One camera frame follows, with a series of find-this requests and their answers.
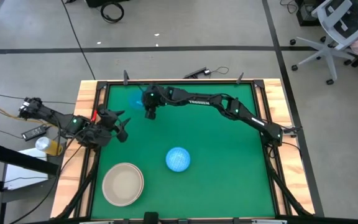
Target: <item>black stripe on floor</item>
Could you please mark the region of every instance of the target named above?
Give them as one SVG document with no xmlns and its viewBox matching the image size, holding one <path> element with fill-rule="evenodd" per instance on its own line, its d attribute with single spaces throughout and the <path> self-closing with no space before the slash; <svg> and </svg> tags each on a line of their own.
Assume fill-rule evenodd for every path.
<svg viewBox="0 0 358 224">
<path fill-rule="evenodd" d="M 270 30 L 270 35 L 272 36 L 272 40 L 273 40 L 273 47 L 275 49 L 278 64 L 280 66 L 280 71 L 283 77 L 284 89 L 285 89 L 285 93 L 287 94 L 288 102 L 290 104 L 290 111 L 292 114 L 293 122 L 295 126 L 299 127 L 301 126 L 301 119 L 299 117 L 298 108 L 296 107 L 295 98 L 293 96 L 293 92 L 291 88 L 290 78 L 288 77 L 287 68 L 285 66 L 280 44 L 278 43 L 277 33 L 274 27 L 272 14 L 270 13 L 269 4 L 267 0 L 262 0 L 262 4 L 264 5 L 268 28 Z M 323 217 L 324 216 L 323 206 L 321 204 L 320 196 L 318 193 L 316 179 L 314 178 L 314 172 L 311 165 L 310 155 L 306 145 L 305 134 L 303 133 L 303 130 L 298 132 L 298 142 L 301 149 L 301 157 L 302 157 L 303 165 L 305 167 L 305 174 L 309 185 L 311 199 L 313 201 L 314 212 L 317 216 Z"/>
<path fill-rule="evenodd" d="M 242 50 L 242 51 L 271 51 L 273 46 L 178 46 L 178 47 L 97 47 L 83 48 L 85 53 L 102 52 L 181 52 L 181 51 L 220 51 L 220 50 Z M 309 51 L 314 50 L 310 47 L 280 47 L 281 51 Z M 80 53 L 79 48 L 59 48 L 59 49 L 0 49 L 0 54 L 60 54 L 60 53 Z"/>
</svg>

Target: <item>round bowl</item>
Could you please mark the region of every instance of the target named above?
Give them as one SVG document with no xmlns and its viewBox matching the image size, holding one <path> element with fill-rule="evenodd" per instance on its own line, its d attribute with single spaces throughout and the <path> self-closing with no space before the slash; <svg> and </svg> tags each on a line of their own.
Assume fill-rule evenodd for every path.
<svg viewBox="0 0 358 224">
<path fill-rule="evenodd" d="M 144 178 L 135 165 L 120 163 L 104 176 L 102 191 L 104 198 L 115 206 L 127 206 L 136 201 L 143 191 Z"/>
</svg>

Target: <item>wooden table frame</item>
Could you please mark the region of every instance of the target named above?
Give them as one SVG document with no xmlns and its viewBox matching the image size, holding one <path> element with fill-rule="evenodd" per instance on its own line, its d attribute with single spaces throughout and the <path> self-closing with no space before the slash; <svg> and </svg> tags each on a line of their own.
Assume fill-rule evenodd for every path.
<svg viewBox="0 0 358 224">
<path fill-rule="evenodd" d="M 75 105 L 74 114 L 82 115 L 90 118 L 93 114 L 93 108 L 98 104 L 104 102 L 105 89 L 103 82 L 117 82 L 122 83 L 123 80 L 104 80 L 104 81 L 82 81 L 78 97 Z M 255 86 L 255 94 L 257 96 L 258 110 L 263 119 L 271 119 L 273 122 L 283 126 L 291 126 L 291 117 L 288 112 L 288 105 L 283 92 L 280 79 L 263 79 L 250 80 L 243 79 L 243 82 L 253 81 Z M 136 82 L 217 82 L 217 83 L 235 83 L 235 79 L 207 79 L 207 80 L 128 80 L 129 84 Z M 296 138 L 284 136 L 283 142 L 298 145 Z M 66 150 L 63 158 L 65 163 L 73 153 L 78 149 L 78 144 L 74 141 L 73 144 Z M 280 176 L 283 176 L 286 186 L 295 196 L 297 201 L 301 203 L 303 208 L 310 213 L 314 213 L 314 206 L 312 203 L 308 183 L 306 181 L 306 174 L 303 167 L 302 159 L 299 150 L 291 145 L 283 144 L 278 148 L 277 159 L 270 159 L 273 166 Z M 80 181 L 85 178 L 86 173 L 82 170 L 87 169 L 89 172 L 93 163 L 94 153 L 92 151 L 82 150 L 78 152 L 71 161 L 66 165 L 60 178 L 58 180 L 55 200 L 53 202 L 51 217 L 56 217 L 63 211 L 65 206 L 69 203 L 71 198 L 76 193 Z M 85 217 L 89 214 L 88 199 L 90 196 L 90 185 L 83 194 L 82 201 L 77 206 L 76 210 L 71 214 L 72 217 Z M 296 215 L 294 209 L 288 204 L 287 200 L 277 186 L 272 183 L 272 196 L 276 197 L 277 204 L 275 206 L 276 214 L 281 215 Z"/>
</svg>

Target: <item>green mat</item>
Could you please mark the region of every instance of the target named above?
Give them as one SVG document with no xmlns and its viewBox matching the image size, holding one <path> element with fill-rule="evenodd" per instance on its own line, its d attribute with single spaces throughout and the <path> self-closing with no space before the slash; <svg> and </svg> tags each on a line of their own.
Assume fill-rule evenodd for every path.
<svg viewBox="0 0 358 224">
<path fill-rule="evenodd" d="M 255 114 L 251 85 L 175 87 L 236 96 Z M 108 108 L 125 110 L 121 119 L 132 119 L 126 126 L 128 140 L 113 139 L 102 149 L 92 218 L 143 218 L 144 212 L 159 212 L 160 218 L 274 217 L 258 131 L 202 105 L 164 106 L 157 108 L 155 120 L 145 119 L 144 110 L 129 104 L 137 91 L 137 86 L 110 89 Z M 167 152 L 177 146 L 191 156 L 181 173 L 165 163 Z M 136 165 L 145 181 L 142 195 L 126 207 L 111 205 L 101 189 L 106 172 L 120 162 Z"/>
</svg>

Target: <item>red part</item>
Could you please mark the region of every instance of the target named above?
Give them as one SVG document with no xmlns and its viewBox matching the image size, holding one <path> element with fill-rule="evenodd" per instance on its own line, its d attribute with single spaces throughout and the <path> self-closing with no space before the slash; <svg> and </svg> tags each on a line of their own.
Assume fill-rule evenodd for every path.
<svg viewBox="0 0 358 224">
<path fill-rule="evenodd" d="M 97 115 L 98 115 L 98 111 L 95 110 L 95 111 L 93 112 L 93 116 L 92 116 L 92 119 L 91 119 L 92 122 L 95 122 L 95 121 L 96 121 L 96 116 L 97 116 Z"/>
</svg>

